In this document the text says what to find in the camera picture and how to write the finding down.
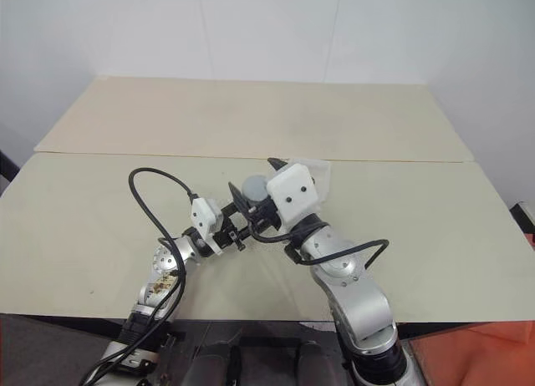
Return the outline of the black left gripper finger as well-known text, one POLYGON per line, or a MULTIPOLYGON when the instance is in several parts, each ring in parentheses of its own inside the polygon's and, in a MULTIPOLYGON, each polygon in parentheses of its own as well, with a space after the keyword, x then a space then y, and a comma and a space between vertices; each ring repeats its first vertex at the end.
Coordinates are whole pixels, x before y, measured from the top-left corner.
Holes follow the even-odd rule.
POLYGON ((247 224, 247 215, 243 213, 235 205, 225 206, 225 217, 228 217, 232 222, 247 224))
POLYGON ((249 229, 241 229, 232 233, 232 242, 236 245, 239 251, 243 251, 246 248, 244 241, 251 237, 251 231, 249 229))

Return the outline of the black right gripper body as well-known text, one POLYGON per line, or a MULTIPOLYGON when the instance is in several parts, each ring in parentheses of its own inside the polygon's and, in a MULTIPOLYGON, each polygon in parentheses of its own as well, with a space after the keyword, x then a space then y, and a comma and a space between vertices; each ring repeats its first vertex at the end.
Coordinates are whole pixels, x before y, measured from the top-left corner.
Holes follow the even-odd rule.
POLYGON ((262 235, 270 228, 278 231, 281 227, 278 208, 271 198, 266 198, 253 204, 247 213, 248 221, 252 224, 252 228, 257 234, 262 235))

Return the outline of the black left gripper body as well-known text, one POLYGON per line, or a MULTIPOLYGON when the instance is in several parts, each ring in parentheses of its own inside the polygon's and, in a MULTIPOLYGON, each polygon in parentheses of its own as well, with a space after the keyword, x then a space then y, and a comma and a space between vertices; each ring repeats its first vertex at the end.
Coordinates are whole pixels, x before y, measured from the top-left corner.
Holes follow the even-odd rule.
POLYGON ((217 246, 224 250, 230 246, 235 246, 239 251, 242 249, 242 241, 239 238, 239 230, 231 220, 231 216, 238 213, 235 205, 227 205, 222 208, 222 225, 219 231, 213 235, 213 240, 217 246))

